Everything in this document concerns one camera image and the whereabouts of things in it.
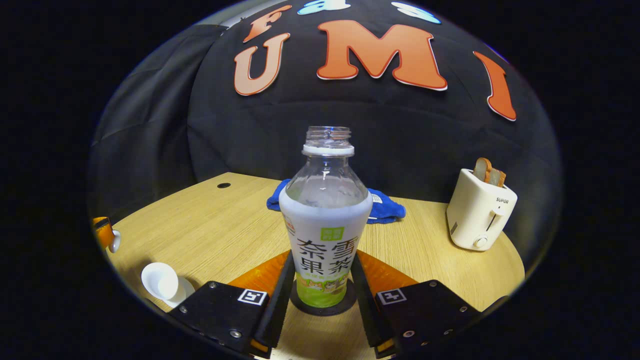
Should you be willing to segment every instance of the black fabric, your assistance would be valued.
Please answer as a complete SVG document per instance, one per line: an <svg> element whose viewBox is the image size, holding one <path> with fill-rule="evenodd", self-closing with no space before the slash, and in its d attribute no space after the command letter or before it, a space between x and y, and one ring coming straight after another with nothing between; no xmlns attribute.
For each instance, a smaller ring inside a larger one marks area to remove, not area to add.
<svg viewBox="0 0 640 360"><path fill-rule="evenodd" d="M550 121L536 94L518 72L480 40L440 17L433 24L409 17L388 2L359 1L350 8L310 15L296 12L306 1L271 23L246 44L251 22L272 6L232 26L203 59L189 102L188 138L197 181L220 173L218 160L233 172L285 179L304 164L300 154L309 125L348 126L356 155L351 166L371 188L390 196L448 202L460 168L489 158L507 174L518 203L505 232L528 269L553 235L562 197L559 151ZM392 77L396 56L384 75L373 79L353 53L356 78L325 81L316 70L326 58L326 21L358 21L377 37L393 24L424 29L440 74L449 88L437 92L404 85ZM250 75L262 74L265 40L288 32L275 82L242 96L234 90L234 57L257 46ZM505 71L517 120L489 109L490 82L479 51Z"/></svg>
<svg viewBox="0 0 640 360"><path fill-rule="evenodd" d="M119 86L91 147L92 216L115 223L196 183L187 144L189 95L204 54L224 29L191 26L145 58Z"/></svg>

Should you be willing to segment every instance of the toast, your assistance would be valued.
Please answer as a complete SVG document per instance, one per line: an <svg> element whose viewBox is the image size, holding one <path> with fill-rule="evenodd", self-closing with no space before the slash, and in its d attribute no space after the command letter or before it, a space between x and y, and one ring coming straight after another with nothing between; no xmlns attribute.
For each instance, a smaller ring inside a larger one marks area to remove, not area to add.
<svg viewBox="0 0 640 360"><path fill-rule="evenodd" d="M507 178L507 174L500 171L500 180L498 181L498 187L502 188L504 186L504 180Z"/></svg>
<svg viewBox="0 0 640 360"><path fill-rule="evenodd" d="M491 169L491 173L489 173L489 183L494 186L498 186L498 182L500 181L500 177L502 176L502 172L496 168Z"/></svg>
<svg viewBox="0 0 640 360"><path fill-rule="evenodd" d="M476 160L476 167L474 168L474 175L480 181L488 183L491 179L491 161L487 158L478 158L478 160Z"/></svg>

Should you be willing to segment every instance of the black base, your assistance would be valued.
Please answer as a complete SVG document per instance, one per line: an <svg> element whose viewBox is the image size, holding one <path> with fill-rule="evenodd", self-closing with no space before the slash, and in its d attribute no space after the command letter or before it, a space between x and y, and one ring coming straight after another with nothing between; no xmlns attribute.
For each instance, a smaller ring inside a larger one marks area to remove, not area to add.
<svg viewBox="0 0 640 360"><path fill-rule="evenodd" d="M303 313L314 316L331 316L342 314L343 312L351 309L351 306L356 303L356 291L353 286L353 281L347 279L347 292L344 294L344 298L336 305L330 307L313 307L305 304L300 300L296 287L296 281L293 282L293 289L291 290L291 302Z"/></svg>

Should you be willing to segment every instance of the wooden table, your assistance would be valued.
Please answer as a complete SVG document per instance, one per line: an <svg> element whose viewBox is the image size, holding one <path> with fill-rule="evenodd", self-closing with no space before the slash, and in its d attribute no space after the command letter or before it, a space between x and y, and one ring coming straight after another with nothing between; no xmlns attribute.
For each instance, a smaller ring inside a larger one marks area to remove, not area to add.
<svg viewBox="0 0 640 360"><path fill-rule="evenodd" d="M218 188L230 183L228 188ZM122 244L109 259L135 292L152 297L142 269L160 261L198 289L207 281L228 283L247 270L290 249L282 215L266 199L279 181L226 173L196 184L114 224ZM445 220L447 204L392 199L406 217L391 224L367 224L358 248L422 282L437 279L479 311L509 295L523 280L524 266L513 244L500 234L490 250L456 247ZM316 317L289 302L272 359L375 359L356 303L337 316Z"/></svg>

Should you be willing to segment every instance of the clear plastic bottle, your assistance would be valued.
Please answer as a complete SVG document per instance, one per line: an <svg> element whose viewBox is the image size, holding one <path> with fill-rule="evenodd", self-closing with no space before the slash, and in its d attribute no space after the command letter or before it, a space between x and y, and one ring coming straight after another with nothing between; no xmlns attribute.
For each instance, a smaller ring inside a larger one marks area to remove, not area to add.
<svg viewBox="0 0 640 360"><path fill-rule="evenodd" d="M339 303L372 197L349 167L354 155L347 127L310 126L307 163L280 192L300 299L314 307Z"/></svg>

